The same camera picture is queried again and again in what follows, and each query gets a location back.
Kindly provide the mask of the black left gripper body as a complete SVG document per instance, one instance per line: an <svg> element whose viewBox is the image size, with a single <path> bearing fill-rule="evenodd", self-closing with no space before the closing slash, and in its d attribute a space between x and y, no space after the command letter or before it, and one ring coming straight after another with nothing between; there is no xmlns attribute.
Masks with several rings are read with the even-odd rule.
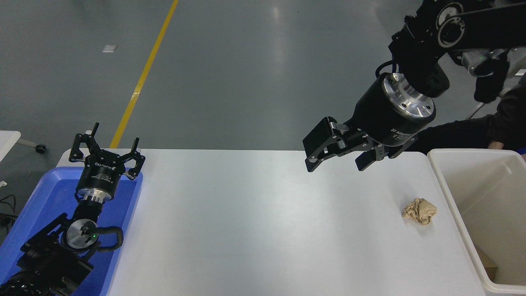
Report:
<svg viewBox="0 0 526 296"><path fill-rule="evenodd" d="M85 167L77 185L77 193L83 194L91 189L107 194L116 193L120 178L125 171L124 163L119 158L119 154L108 150L101 150L86 157Z"/></svg>

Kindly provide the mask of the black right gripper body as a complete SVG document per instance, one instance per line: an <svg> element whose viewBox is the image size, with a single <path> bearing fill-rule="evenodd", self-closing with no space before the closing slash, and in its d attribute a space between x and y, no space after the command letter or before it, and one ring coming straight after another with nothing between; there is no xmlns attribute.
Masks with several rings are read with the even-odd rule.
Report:
<svg viewBox="0 0 526 296"><path fill-rule="evenodd" d="M402 74L381 74L355 105L348 124L385 146L401 146L431 122L431 99Z"/></svg>

